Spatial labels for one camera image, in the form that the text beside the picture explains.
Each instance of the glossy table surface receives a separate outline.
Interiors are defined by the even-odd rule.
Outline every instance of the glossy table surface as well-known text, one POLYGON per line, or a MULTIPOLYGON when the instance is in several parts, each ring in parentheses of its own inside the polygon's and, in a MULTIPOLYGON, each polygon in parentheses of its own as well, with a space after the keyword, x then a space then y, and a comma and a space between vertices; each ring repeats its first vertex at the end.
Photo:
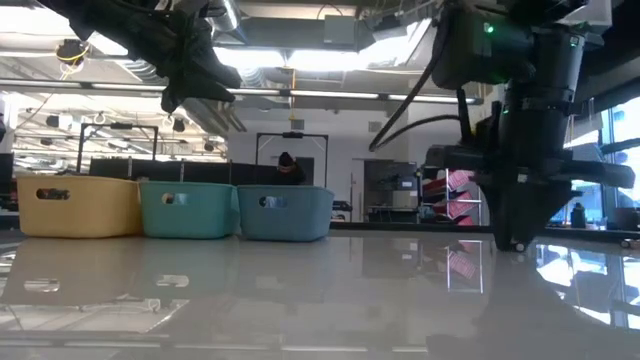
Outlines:
POLYGON ((640 251, 616 245, 0 240, 0 359, 640 359, 640 251))

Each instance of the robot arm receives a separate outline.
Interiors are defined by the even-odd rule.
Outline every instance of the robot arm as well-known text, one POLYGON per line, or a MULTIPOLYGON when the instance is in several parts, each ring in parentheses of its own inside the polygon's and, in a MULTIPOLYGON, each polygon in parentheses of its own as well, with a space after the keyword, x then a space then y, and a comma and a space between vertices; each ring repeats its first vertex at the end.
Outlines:
POLYGON ((206 1, 183 1, 172 11, 154 10, 157 1, 40 2, 69 19, 81 40, 98 31, 129 50, 129 58, 142 58, 156 67, 158 76, 168 77, 163 110, 171 113, 190 97, 234 100, 225 87, 239 87, 241 80, 213 52, 211 26, 198 16, 206 1))
MULTIPOLYGON (((564 149, 569 118, 578 109, 573 102, 582 56, 597 37, 585 27, 556 21, 588 1, 505 2, 505 11, 496 13, 465 0, 445 1, 432 59, 418 85, 429 76, 438 87, 458 92, 472 81, 507 84, 504 102, 493 104, 492 116, 479 126, 482 131, 471 139, 463 132, 462 145, 431 147, 426 163, 475 171, 498 248, 523 251, 578 195, 571 180, 630 188, 635 174, 626 166, 575 161, 564 149)), ((407 100, 419 90, 414 88, 407 100)), ((401 105, 383 131, 407 106, 401 105)), ((466 104, 459 108, 464 125, 466 104)), ((382 136, 376 136, 371 149, 379 147, 382 136)))

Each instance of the blue basket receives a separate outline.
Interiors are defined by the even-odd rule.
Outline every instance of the blue basket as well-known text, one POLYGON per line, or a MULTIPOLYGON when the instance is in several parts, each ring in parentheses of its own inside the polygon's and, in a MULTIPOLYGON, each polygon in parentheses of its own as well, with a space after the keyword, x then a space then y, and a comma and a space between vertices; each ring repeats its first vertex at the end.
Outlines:
POLYGON ((140 184, 140 194, 149 237, 215 239, 238 228, 234 186, 151 181, 140 184))
POLYGON ((315 186, 239 186, 242 234, 253 240, 313 241, 331 224, 333 193, 315 186))

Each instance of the black mount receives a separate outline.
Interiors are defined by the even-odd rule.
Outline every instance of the black mount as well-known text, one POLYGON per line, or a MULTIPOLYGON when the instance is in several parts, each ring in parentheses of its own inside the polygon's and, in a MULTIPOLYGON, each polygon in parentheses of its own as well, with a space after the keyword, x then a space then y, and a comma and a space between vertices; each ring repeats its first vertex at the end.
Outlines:
MULTIPOLYGON (((453 16, 459 16, 454 20, 469 17, 453 16)), ((441 23, 447 24, 448 20, 455 24, 452 19, 441 23)), ((488 46, 510 40, 498 36, 502 34, 492 34, 494 30, 487 26, 486 36, 490 39, 482 41, 488 46)), ((455 30, 450 28, 451 31, 455 37, 455 30)), ((571 190, 571 180, 626 188, 633 187, 635 180, 635 174, 626 166, 575 161, 572 152, 563 149, 574 110, 586 34, 559 24, 538 25, 513 34, 522 35, 521 44, 530 42, 532 46, 512 52, 522 55, 515 60, 515 55, 501 58, 502 67, 498 70, 511 75, 504 105, 493 104, 492 115, 477 125, 473 141, 463 138, 462 145, 433 146, 426 161, 430 166, 475 171, 473 180, 485 195, 496 245, 502 251, 524 251, 549 219, 579 195, 571 190)), ((443 46, 451 47, 445 54, 462 47, 455 40, 441 41, 443 46)), ((485 54, 475 56, 491 60, 485 54)), ((439 81, 449 86, 474 80, 486 82, 482 80, 488 76, 479 71, 478 78, 454 77, 455 69, 447 67, 451 65, 444 63, 442 70, 434 73, 436 85, 440 86, 439 81)))

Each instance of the black frame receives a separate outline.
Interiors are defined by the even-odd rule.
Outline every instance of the black frame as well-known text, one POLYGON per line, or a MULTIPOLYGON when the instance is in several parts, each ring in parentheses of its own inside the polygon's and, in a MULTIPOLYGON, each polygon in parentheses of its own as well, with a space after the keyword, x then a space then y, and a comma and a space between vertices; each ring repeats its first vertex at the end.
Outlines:
POLYGON ((255 165, 258 164, 258 155, 260 154, 260 138, 263 136, 279 136, 283 139, 302 139, 305 137, 315 137, 315 138, 323 138, 326 147, 324 149, 324 187, 327 187, 327 176, 329 169, 329 135, 322 134, 304 134, 304 133, 257 133, 256 134, 256 162, 255 165))
POLYGON ((78 162, 76 164, 76 172, 80 172, 82 169, 82 151, 84 149, 85 141, 89 139, 84 138, 84 131, 88 127, 95 127, 96 129, 101 129, 108 127, 113 130, 131 130, 131 129, 151 129, 153 130, 153 150, 151 153, 151 160, 156 159, 156 149, 158 148, 158 130, 157 126, 152 125, 133 125, 133 124, 123 124, 123 123, 112 123, 112 124, 94 124, 94 123, 83 123, 80 125, 80 140, 78 144, 78 162))

